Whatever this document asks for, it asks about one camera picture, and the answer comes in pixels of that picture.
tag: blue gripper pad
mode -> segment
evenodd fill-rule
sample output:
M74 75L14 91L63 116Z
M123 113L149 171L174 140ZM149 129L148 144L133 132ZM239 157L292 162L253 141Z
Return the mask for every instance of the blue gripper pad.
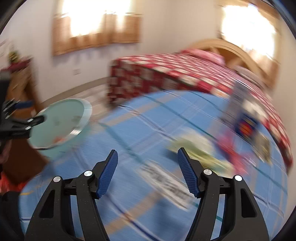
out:
M99 198L107 192L117 164L118 153L114 151L98 180L98 190L96 194Z
M181 149L178 150L178 163L188 186L189 192L191 192L196 197L199 193L197 176L193 172L190 163Z

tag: metal screw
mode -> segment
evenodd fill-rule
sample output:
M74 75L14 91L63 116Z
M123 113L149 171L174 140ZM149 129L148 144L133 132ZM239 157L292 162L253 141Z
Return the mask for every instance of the metal screw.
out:
M57 177L54 178L54 182L55 183L59 182L60 180L61 180L61 177L59 177L59 176L57 176Z
M210 169L204 169L204 174L211 175L212 171Z
M239 176L239 175L236 175L236 176L234 177L234 179L237 180L238 182L240 182L240 181L242 180L242 177Z
M84 173L84 175L85 175L86 177L89 177L89 176L92 175L92 171L86 171L86 172Z

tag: window curtain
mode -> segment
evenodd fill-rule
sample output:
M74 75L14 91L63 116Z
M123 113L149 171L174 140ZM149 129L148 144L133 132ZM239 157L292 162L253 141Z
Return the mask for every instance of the window curtain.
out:
M53 55L139 43L141 18L141 0L56 0Z
M280 66L279 13L261 0L218 0L217 10L218 37L246 51L273 88Z

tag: bright window light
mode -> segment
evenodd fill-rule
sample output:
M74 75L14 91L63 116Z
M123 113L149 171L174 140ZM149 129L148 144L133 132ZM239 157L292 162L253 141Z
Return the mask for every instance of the bright window light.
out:
M252 49L269 58L274 56L275 28L263 17L258 9L249 5L224 7L225 18L222 33L225 40L245 51Z
M62 14L71 18L72 36L79 36L99 32L105 13L116 14L117 28L122 29L130 8L131 0L64 0Z

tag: red patterned comforter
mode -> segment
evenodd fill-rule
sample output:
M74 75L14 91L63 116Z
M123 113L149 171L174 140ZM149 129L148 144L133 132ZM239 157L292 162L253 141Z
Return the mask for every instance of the red patterned comforter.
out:
M130 56L112 61L110 102L122 101L158 90L194 90L226 97L239 79L252 90L252 95L266 107L263 125L277 143L287 169L293 163L290 140L283 123L266 95L254 84L229 68L211 61L181 53Z

